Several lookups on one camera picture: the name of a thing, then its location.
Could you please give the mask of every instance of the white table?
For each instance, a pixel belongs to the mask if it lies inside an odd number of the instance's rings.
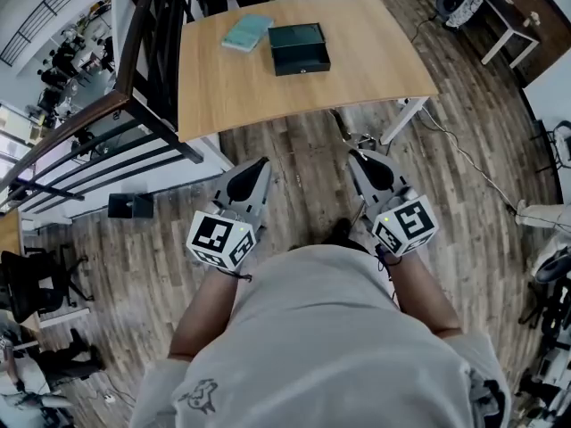
[[[494,12],[500,17],[501,21],[506,26],[506,31],[500,37],[498,42],[493,45],[490,52],[484,56],[482,64],[485,65],[488,63],[493,56],[497,54],[506,43],[508,43],[508,40],[513,35],[518,35],[519,37],[529,40],[530,43],[527,48],[524,49],[522,53],[509,65],[511,69],[514,69],[535,49],[537,45],[539,45],[539,39],[531,27],[524,27],[523,22],[525,18],[513,4],[509,4],[505,0],[486,0],[485,2],[488,3]]]

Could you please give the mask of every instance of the gray t-shirt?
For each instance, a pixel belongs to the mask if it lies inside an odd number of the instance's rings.
[[[480,427],[475,375],[499,385],[507,423],[489,337],[441,340],[402,314],[372,256],[310,246],[252,275],[226,332],[191,364],[147,368],[131,427]]]

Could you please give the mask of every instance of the dark green box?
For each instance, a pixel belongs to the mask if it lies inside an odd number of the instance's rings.
[[[268,29],[276,76],[329,71],[331,61],[321,27],[288,25]]]

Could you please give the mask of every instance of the desk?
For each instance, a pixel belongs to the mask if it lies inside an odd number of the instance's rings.
[[[220,45],[248,13],[274,26],[319,22],[331,71],[277,77],[264,37],[251,53]],[[279,0],[217,14],[182,29],[178,73],[181,142],[306,111],[411,99],[381,137],[388,144],[438,91],[381,0]]]
[[[508,43],[512,35],[518,35],[530,41],[530,44],[516,59],[509,65],[511,69],[523,61],[526,56],[531,53],[537,45],[539,45],[539,37],[532,29],[532,27],[524,27],[525,17],[519,12],[515,5],[509,4],[505,0],[486,0],[486,3],[493,9],[493,11],[500,17],[501,21],[506,26],[506,31],[500,37],[498,42],[493,45],[490,52],[482,59],[482,64],[485,65],[492,57],[500,51],[500,49]]]
[[[3,251],[9,251],[17,255],[24,254],[24,245],[22,239],[22,220],[39,220],[41,215],[20,213],[18,210],[13,210],[6,214],[4,217],[0,218],[0,253]],[[59,223],[70,224],[71,220],[62,218]],[[84,316],[89,313],[89,309],[80,309],[75,312],[65,314],[63,316],[58,316],[50,318],[47,320],[41,320],[39,314],[36,312],[32,316],[28,317],[20,325],[25,326],[29,330],[39,332],[41,328],[46,328],[51,325],[60,324],[75,317]],[[8,311],[8,317],[13,321],[12,312]]]

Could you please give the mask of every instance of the wooden handrail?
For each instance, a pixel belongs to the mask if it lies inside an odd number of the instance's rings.
[[[117,82],[115,83],[115,90],[126,96],[133,95],[133,80],[137,70],[139,49],[143,41],[145,22],[150,14],[152,2],[153,0],[138,0],[135,13],[128,26],[127,37],[121,52]]]
[[[91,103],[86,108],[74,114],[65,123],[48,136],[42,139],[34,146],[26,155],[24,155],[18,163],[0,180],[0,192],[8,188],[14,179],[16,179],[24,170],[31,167],[41,157],[52,151],[59,144],[63,143],[70,136],[88,125],[97,122],[100,118],[121,109],[128,102],[129,97],[112,90],[109,94],[104,95],[96,102]]]

